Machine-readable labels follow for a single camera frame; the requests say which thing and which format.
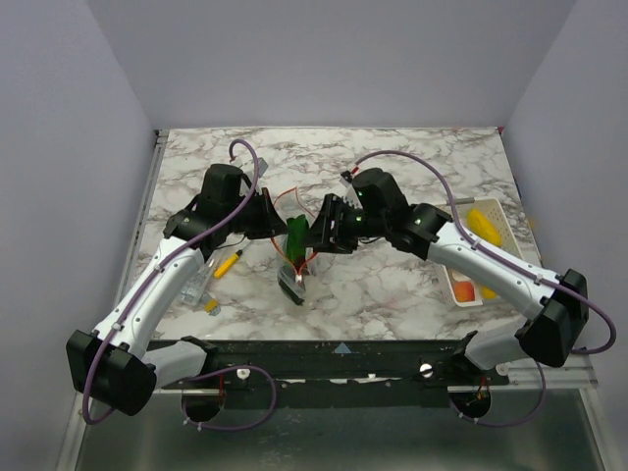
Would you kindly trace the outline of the black mounting rail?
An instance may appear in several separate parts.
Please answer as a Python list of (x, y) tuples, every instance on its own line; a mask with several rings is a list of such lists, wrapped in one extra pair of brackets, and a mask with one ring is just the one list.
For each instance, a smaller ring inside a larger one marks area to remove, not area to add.
[(505, 386), (495, 370), (461, 370), (457, 340), (217, 340), (205, 373), (166, 386), (194, 407), (228, 409), (448, 405), (448, 392)]

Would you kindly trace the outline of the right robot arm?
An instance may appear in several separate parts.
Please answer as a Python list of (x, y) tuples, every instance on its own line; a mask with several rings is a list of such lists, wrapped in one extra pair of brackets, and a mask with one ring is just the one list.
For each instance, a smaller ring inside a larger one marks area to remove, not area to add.
[(359, 204), (325, 196), (303, 243), (315, 252), (351, 253), (363, 237), (382, 237), (401, 252), (459, 272), (510, 303), (521, 320), (472, 332), (451, 360), (451, 372), (471, 385), (500, 363), (532, 358), (562, 366), (586, 325), (580, 273), (542, 269), (459, 229), (450, 214), (428, 203), (410, 204), (393, 176), (379, 168), (351, 182)]

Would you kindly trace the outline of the clear screw box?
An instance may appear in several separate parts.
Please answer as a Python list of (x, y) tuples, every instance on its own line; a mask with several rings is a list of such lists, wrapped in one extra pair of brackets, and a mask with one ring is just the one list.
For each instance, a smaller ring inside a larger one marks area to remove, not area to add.
[(216, 258), (211, 258), (185, 283), (179, 293), (178, 300), (180, 303), (188, 306), (196, 306), (200, 303), (212, 277), (216, 261)]

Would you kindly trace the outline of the toy peach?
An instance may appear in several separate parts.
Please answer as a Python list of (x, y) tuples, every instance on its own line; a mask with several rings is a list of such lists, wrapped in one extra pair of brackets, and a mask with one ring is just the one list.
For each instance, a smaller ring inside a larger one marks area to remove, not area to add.
[(458, 282), (452, 288), (457, 302), (468, 303), (475, 300), (475, 289), (471, 282)]

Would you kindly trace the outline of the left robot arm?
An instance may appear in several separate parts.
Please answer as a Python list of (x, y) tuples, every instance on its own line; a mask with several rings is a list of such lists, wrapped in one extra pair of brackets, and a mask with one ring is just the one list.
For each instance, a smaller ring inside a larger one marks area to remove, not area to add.
[(153, 333), (184, 285), (232, 234), (250, 240), (284, 235), (260, 162), (245, 171), (214, 164), (199, 194), (167, 222), (156, 253), (114, 310), (91, 332), (76, 330), (66, 351), (74, 388), (133, 416), (154, 390), (188, 379), (210, 386), (218, 373), (213, 344), (184, 337), (163, 350), (148, 348)]

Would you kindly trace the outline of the white plastic basket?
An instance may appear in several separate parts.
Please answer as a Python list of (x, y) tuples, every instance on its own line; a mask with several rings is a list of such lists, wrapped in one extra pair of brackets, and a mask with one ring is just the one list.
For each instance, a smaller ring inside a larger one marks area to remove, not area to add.
[[(515, 238), (512, 228), (508, 224), (506, 214), (500, 202), (495, 198), (463, 198), (456, 199), (456, 209), (462, 225), (467, 226), (467, 214), (471, 209), (481, 211), (496, 227), (501, 236), (501, 249), (512, 256), (519, 259), (523, 258), (519, 244)], [(468, 277), (451, 270), (448, 266), (437, 265), (435, 268), (439, 286), (444, 294), (445, 303), (455, 309), (467, 309), (484, 305), (504, 304), (505, 300), (498, 296), (495, 299), (485, 299), (481, 294), (481, 287)], [(468, 303), (459, 303), (456, 301), (452, 286), (458, 282), (471, 282), (475, 289), (475, 300)]]

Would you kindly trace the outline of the toy corn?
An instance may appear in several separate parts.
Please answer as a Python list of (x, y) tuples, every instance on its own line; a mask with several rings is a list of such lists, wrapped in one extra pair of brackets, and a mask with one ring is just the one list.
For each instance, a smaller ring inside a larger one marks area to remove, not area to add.
[(488, 243), (501, 247), (501, 236), (491, 221), (479, 210), (471, 209), (467, 214), (468, 229)]

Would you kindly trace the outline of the toy lemon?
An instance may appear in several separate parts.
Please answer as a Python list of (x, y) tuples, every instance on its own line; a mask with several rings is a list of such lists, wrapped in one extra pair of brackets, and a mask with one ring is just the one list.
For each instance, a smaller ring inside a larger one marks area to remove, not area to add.
[(481, 294), (485, 299), (495, 299), (497, 294), (489, 288), (481, 287)]

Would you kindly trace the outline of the clear zip top bag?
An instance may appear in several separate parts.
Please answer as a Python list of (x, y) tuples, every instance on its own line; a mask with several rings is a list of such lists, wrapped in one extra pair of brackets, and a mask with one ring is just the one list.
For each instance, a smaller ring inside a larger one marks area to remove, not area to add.
[(288, 300), (305, 306), (315, 300), (322, 280), (322, 258), (304, 245), (316, 216), (301, 200), (297, 186), (279, 194), (274, 206), (288, 226), (286, 235), (271, 239), (278, 253), (277, 283)]

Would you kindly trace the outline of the aluminium frame rail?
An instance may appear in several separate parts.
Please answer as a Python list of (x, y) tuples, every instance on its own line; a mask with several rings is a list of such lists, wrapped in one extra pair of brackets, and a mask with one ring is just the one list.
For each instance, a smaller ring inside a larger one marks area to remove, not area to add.
[[(135, 264), (138, 260), (138, 254), (145, 231), (150, 204), (158, 181), (158, 175), (162, 165), (169, 133), (169, 130), (157, 130), (155, 132), (156, 140), (150, 161), (148, 177), (140, 200), (134, 228), (131, 232), (131, 242), (127, 252), (122, 276), (114, 296), (113, 306), (116, 306), (124, 297), (134, 277)], [(82, 394), (77, 392), (59, 458), (55, 467), (56, 470), (74, 470), (76, 468), (85, 428), (86, 424), (82, 418)]]

